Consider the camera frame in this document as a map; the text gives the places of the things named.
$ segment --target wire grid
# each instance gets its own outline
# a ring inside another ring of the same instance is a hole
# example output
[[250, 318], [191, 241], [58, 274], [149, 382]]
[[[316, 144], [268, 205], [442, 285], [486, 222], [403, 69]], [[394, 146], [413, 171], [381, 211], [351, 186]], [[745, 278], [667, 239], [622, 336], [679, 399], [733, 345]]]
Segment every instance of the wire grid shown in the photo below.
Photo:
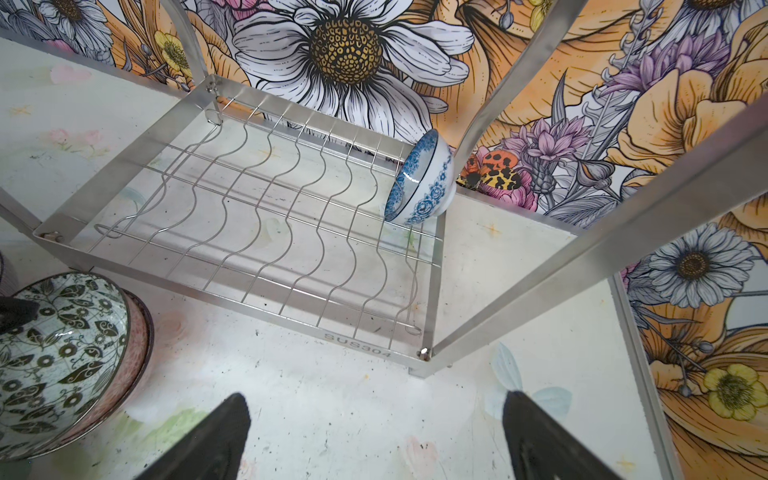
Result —
[[435, 219], [383, 219], [407, 152], [385, 158], [264, 113], [229, 99], [221, 126], [200, 114], [72, 245], [413, 355], [442, 239]]

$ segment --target pink heart print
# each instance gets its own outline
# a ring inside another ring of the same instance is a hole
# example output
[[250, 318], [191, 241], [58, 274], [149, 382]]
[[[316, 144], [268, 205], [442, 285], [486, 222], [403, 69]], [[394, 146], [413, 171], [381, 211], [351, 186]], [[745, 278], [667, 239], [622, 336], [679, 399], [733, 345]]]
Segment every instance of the pink heart print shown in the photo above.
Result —
[[91, 77], [91, 72], [81, 68], [73, 68], [70, 65], [55, 65], [51, 69], [51, 81], [55, 84], [71, 84], [86, 81]]

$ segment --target daisy center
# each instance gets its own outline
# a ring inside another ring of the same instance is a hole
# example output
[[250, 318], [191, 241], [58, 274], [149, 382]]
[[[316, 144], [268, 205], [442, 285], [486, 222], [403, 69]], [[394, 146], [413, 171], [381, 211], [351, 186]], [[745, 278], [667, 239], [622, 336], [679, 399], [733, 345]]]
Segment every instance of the daisy center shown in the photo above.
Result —
[[736, 0], [690, 0], [690, 6], [696, 10], [714, 10], [715, 8], [727, 7]]
[[189, 62], [187, 62], [187, 57], [184, 55], [184, 50], [172, 41], [165, 42], [163, 51], [168, 54], [168, 57], [171, 60], [176, 62], [176, 65], [179, 66], [179, 70], [184, 70], [190, 67]]
[[78, 7], [74, 0], [51, 0], [51, 2], [63, 16], [70, 20], [79, 22], [83, 19], [83, 12], [80, 11], [80, 7]]
[[720, 400], [729, 410], [738, 410], [752, 398], [752, 387], [740, 376], [726, 375], [717, 383]]
[[701, 252], [686, 253], [677, 262], [677, 273], [686, 280], [700, 279], [710, 269], [710, 259]]
[[384, 50], [376, 31], [365, 22], [338, 18], [315, 28], [312, 61], [329, 80], [357, 85], [369, 80], [382, 63]]

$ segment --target floral backdrop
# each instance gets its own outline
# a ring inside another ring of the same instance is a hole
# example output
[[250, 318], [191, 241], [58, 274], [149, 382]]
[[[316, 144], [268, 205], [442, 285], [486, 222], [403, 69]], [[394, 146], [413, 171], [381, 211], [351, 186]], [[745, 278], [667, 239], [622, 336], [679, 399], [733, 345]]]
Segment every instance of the floral backdrop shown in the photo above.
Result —
[[[455, 147], [553, 2], [183, 5], [209, 71], [411, 143], [437, 128]], [[0, 0], [0, 27], [194, 87], [159, 0]], [[589, 228], [766, 86], [765, 0], [592, 0], [458, 182]], [[767, 204], [622, 272], [688, 478], [768, 478]]]

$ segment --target rack handle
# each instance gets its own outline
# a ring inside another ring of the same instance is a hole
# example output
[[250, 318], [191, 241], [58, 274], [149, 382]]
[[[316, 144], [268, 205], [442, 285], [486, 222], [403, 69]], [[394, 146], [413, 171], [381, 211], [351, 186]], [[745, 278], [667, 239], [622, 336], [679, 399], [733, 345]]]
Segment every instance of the rack handle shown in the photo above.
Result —
[[587, 4], [588, 0], [555, 0], [544, 23], [534, 33], [531, 42], [525, 47], [520, 58], [512, 64], [501, 83], [496, 86], [490, 97], [480, 107], [480, 110], [458, 144], [454, 158], [464, 162], [469, 159], [472, 149], [480, 141], [480, 137], [488, 130], [495, 120], [513, 100], [517, 98], [525, 85], [544, 67], [554, 50], [563, 41], [568, 30], [576, 22], [576, 18]]
[[194, 26], [187, 16], [187, 11], [181, 5], [179, 0], [160, 0], [165, 11], [170, 16], [170, 20], [176, 27], [176, 33], [179, 35], [181, 46], [184, 48], [184, 55], [187, 57], [187, 63], [192, 71], [192, 80], [196, 87], [203, 84], [203, 80], [208, 76], [208, 67], [205, 65], [205, 56], [197, 42]]

